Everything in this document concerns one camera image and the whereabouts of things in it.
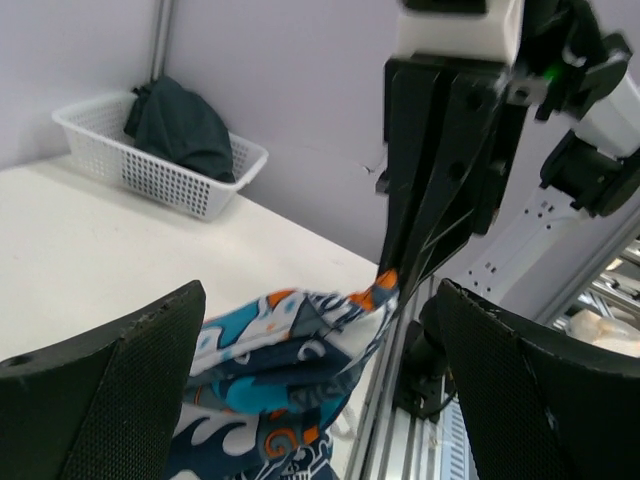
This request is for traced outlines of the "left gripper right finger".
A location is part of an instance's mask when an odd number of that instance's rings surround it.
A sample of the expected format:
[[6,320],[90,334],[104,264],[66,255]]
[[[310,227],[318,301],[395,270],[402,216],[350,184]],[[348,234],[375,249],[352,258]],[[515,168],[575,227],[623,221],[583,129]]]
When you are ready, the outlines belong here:
[[444,349],[482,479],[636,479],[639,361],[444,280]]

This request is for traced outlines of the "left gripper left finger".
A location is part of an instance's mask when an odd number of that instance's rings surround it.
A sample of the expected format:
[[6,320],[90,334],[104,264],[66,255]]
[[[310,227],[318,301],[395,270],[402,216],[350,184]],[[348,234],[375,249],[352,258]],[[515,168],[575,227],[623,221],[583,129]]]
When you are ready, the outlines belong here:
[[2,361],[2,478],[161,478],[205,305],[194,280]]

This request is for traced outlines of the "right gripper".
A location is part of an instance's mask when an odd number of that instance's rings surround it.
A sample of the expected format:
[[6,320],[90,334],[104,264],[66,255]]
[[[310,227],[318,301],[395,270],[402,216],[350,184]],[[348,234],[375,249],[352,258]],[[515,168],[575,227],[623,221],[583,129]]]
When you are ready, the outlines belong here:
[[506,101],[502,67],[443,67],[441,58],[386,62],[382,269],[399,272],[401,299],[488,231],[522,118]]

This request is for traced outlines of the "colourful patterned shorts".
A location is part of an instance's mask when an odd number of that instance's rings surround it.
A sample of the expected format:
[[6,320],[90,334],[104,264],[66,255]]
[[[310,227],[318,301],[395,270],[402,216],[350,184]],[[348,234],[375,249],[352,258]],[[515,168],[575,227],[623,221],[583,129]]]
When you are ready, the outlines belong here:
[[389,270],[362,292],[281,290],[204,321],[164,477],[334,478],[331,425],[398,299]]

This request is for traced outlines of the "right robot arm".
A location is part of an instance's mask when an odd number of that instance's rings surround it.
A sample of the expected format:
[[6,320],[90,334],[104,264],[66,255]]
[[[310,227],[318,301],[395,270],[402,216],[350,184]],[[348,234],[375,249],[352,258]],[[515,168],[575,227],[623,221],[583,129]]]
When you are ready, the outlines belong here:
[[384,67],[379,266],[551,323],[631,235],[633,51],[587,1],[403,1]]

